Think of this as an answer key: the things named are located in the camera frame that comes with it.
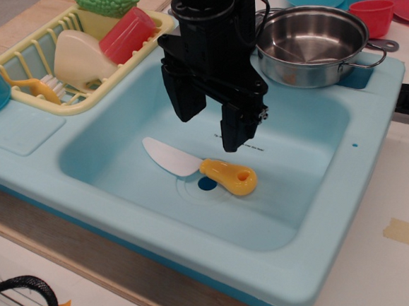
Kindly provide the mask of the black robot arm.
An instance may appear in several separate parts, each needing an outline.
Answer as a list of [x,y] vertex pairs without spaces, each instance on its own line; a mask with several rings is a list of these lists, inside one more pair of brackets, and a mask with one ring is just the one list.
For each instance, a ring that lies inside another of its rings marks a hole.
[[206,107],[206,98],[219,102],[229,153],[254,138],[267,115],[268,86],[250,60],[264,27],[256,23],[256,1],[172,0],[178,27],[158,40],[162,78],[178,118],[189,121]]

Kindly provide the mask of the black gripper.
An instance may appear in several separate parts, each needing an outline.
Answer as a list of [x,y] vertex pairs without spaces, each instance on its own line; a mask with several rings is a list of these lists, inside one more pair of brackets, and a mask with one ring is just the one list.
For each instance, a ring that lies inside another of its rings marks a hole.
[[187,122],[222,103],[223,148],[231,153],[254,138],[264,109],[266,82],[251,65],[256,43],[255,0],[214,0],[204,9],[173,0],[178,27],[158,40],[162,78],[175,114]]

